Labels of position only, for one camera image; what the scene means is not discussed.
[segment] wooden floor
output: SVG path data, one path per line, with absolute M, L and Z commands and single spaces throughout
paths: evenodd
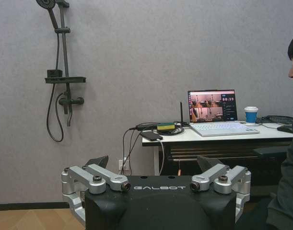
M 84 230 L 69 209 L 0 211 L 0 230 Z

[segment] white laptop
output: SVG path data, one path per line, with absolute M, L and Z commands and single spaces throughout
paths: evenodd
M 237 120 L 234 90 L 188 91 L 191 128 L 202 137 L 257 134 Z

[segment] man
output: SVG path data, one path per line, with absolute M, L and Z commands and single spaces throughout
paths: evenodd
M 293 62 L 293 39 L 288 57 Z M 293 64 L 288 76 L 293 79 Z M 244 214 L 236 224 L 237 230 L 293 230 L 293 140 L 281 165 L 281 173 L 277 196 L 261 201 L 251 213 Z
M 293 39 L 288 47 L 288 57 L 293 62 Z M 288 74 L 293 79 L 293 64 Z M 267 223 L 278 229 L 293 229 L 293 140 L 287 158 L 281 165 L 282 178 L 277 196 L 268 206 Z

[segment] white desk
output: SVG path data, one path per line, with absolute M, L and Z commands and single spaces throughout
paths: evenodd
M 268 127 L 277 128 L 278 124 L 267 123 L 264 124 Z M 259 134 L 246 134 L 246 135 L 231 135 L 231 136 L 217 136 L 217 137 L 202 137 L 191 128 L 186 127 L 185 132 L 175 136 L 163 136 L 162 143 L 164 146 L 176 146 L 176 145 L 199 145 L 201 143 L 208 143 L 209 145 L 213 143 L 243 143 L 243 142 L 290 142 L 292 140 L 293 134 L 281 132 L 273 128 L 267 128 L 264 126 L 253 126 L 254 129 L 260 131 Z M 155 175 L 159 174 L 159 148 L 160 143 L 158 141 L 149 141 L 142 138 L 142 146 L 153 146 L 154 147 L 154 171 Z

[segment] wall outlet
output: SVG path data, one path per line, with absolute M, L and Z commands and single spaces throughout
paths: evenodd
M 122 170 L 122 166 L 123 166 L 123 161 L 119 160 L 118 161 L 118 170 Z M 129 170 L 129 162 L 126 161 L 125 165 L 124 165 L 124 170 L 127 171 Z

